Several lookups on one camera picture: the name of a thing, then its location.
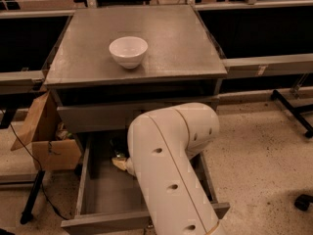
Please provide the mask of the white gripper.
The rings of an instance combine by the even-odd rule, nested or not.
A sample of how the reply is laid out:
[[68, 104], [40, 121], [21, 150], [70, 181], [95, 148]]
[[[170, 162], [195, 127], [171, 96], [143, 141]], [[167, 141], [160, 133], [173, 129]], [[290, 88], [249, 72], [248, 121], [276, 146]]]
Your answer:
[[119, 169], [126, 171], [132, 176], [136, 176], [133, 162], [130, 158], [112, 158], [112, 163]]

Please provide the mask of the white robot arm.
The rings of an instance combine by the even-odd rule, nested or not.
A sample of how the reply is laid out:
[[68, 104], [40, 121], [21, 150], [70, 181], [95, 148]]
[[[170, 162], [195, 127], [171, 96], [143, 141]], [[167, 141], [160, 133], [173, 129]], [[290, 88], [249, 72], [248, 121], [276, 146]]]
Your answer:
[[137, 178], [157, 235], [226, 235], [190, 163], [218, 133], [216, 112], [202, 103], [146, 112], [131, 122], [130, 157], [112, 162]]

